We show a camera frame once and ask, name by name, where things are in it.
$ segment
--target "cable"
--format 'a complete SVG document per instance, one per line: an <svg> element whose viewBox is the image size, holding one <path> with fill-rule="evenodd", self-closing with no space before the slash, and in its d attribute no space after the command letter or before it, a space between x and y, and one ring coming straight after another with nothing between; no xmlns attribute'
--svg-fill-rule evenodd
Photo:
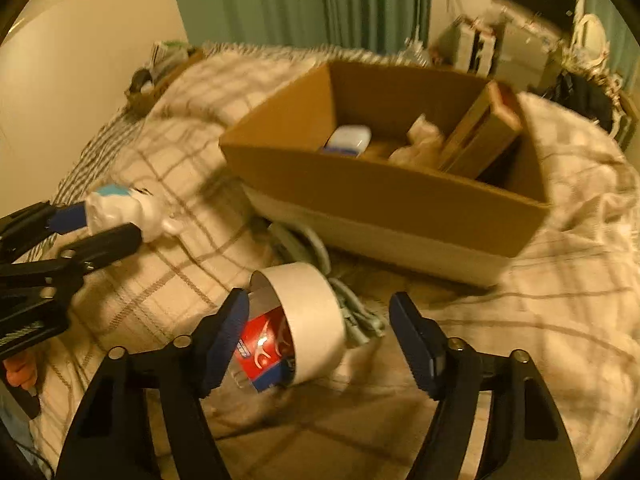
<svg viewBox="0 0 640 480"><path fill-rule="evenodd" d="M16 446L18 446L20 449L25 450L27 453L31 453L34 457L36 457L38 460L40 460L49 470L49 480L54 480L54 478L56 477L56 473L55 471L53 471L53 467L51 466L51 463L49 462L49 460L47 460L46 458L44 458L40 453L38 453L35 449L29 447L29 446L25 446L24 444L21 444L20 442L18 442L15 439L12 439L15 443Z"/></svg>

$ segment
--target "green curtain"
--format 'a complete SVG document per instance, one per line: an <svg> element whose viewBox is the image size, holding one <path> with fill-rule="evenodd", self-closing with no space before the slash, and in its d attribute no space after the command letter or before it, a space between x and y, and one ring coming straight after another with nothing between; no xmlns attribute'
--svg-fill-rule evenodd
<svg viewBox="0 0 640 480"><path fill-rule="evenodd" d="M640 56L636 38L611 0L584 0L584 12L595 14L602 22L611 44L608 67L612 72L618 72L628 86Z"/></svg>
<svg viewBox="0 0 640 480"><path fill-rule="evenodd" d="M429 0L177 0L191 43L205 40L299 47L336 44L379 53L403 48Z"/></svg>

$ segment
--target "beige checkered bedspread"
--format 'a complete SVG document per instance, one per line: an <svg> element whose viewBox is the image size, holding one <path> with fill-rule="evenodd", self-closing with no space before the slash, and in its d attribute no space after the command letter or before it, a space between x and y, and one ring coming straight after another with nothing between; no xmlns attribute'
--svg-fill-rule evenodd
<svg viewBox="0 0 640 480"><path fill-rule="evenodd" d="M45 348L42 415L32 431L52 462L106 350L165 345L214 312L233 286L247 284L252 270L276 263L225 168L218 137L315 62L212 56L171 86L138 140L117 156L107 180L162 194L183 211L187 227L178 241L148 244L88 278L70 309L71 329ZM335 272L373 310L384 313L390 295L405 290L447 335L478 351L527 349L562 413L583 478L593 479L640 406L638 176L598 127L537 97L520 99L554 209L495 290L473 296L343 254L335 255ZM391 332L349 351L322 380L234 410L216 395L203 406L236 479L403 479L434 410ZM150 401L164 477L174 478L158 400ZM487 407L482 396L463 478L473 477Z"/></svg>

